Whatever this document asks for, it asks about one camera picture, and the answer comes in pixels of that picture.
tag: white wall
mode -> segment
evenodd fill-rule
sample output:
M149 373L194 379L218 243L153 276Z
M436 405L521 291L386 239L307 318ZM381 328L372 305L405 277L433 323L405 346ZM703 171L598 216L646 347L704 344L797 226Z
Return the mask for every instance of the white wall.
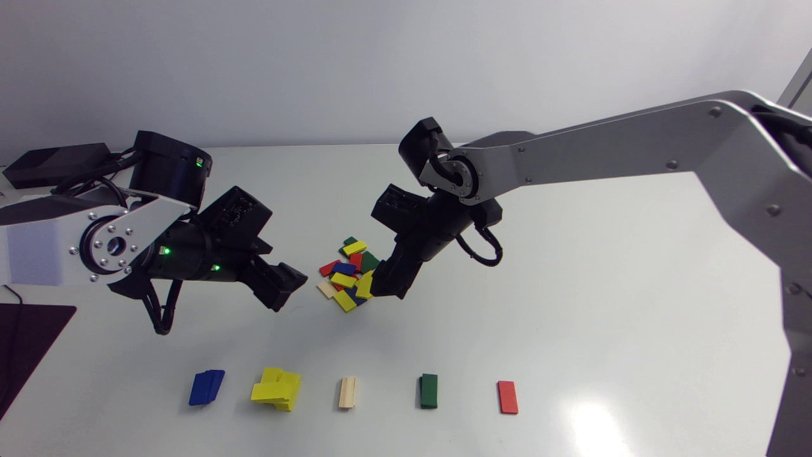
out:
M32 148L454 141L722 89L777 99L812 2L6 0L0 163Z

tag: black mat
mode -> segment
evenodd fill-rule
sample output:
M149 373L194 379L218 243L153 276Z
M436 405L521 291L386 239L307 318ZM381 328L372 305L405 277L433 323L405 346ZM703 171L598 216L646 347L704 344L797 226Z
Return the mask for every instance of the black mat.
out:
M0 420L75 312L76 307L59 305L23 305L20 311L16 303L0 303L0 395L6 392L0 399ZM9 350L18 313L9 373Z

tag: white tabletop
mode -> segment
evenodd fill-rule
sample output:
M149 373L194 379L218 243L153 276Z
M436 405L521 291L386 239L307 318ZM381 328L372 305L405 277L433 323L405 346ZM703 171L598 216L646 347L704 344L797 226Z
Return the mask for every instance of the white tabletop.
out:
M396 146L209 152L205 204L232 185L265 203L266 259L307 284L274 314L239 283L188 282L166 337L106 287L20 286L78 311L0 421L0 455L765 454L789 357L778 268L695 176L516 190L498 198L497 268L452 244L405 300L344 314L317 268L350 235L390 254L369 216L390 182L428 194ZM302 375L293 412L249 401L268 366ZM217 400L190 407L207 369L226 371ZM416 405L423 372L437 410ZM358 376L348 412L342 376ZM518 416L499 414L499 380L516 382Z

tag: screw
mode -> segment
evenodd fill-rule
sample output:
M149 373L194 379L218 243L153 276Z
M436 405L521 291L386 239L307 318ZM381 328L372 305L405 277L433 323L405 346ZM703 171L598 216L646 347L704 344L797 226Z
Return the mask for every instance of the screw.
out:
M792 284L787 286L786 290L788 294L798 295L801 293L803 289L798 283L793 282Z
M766 211L770 217L776 217L777 215L781 214L781 207L778 205L770 205L767 207Z

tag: blue block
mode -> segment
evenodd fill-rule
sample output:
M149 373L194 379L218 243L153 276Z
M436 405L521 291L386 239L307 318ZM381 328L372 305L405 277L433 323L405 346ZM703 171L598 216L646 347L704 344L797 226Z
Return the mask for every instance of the blue block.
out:
M333 265L333 273L343 273L347 276L355 274L355 265L352 263L337 263Z
M366 300L363 298L358 298L355 296L356 292L358 291L358 286L353 287L352 289L344 289L347 291L347 295L352 298L352 301L356 303L357 306L361 306L366 303Z
M226 372L223 370L206 370L195 375L192 384L192 394L189 395L189 406L207 405L217 398L223 377Z

